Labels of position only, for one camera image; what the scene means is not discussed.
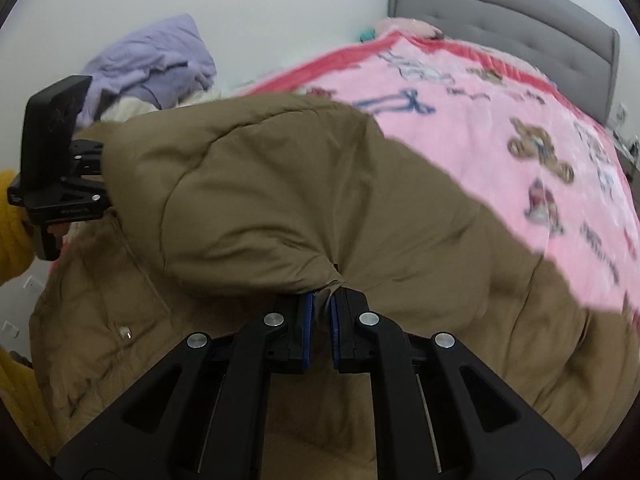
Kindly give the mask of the yellow sleeved forearm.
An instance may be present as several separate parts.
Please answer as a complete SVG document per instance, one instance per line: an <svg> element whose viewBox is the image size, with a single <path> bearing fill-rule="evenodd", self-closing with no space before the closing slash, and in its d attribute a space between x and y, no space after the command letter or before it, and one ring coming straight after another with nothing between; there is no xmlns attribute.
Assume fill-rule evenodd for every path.
<svg viewBox="0 0 640 480"><path fill-rule="evenodd" d="M28 232L23 208L8 201L9 186L16 177L12 170L1 173L0 275L1 284L17 278L29 269L35 259L32 234Z"/></svg>

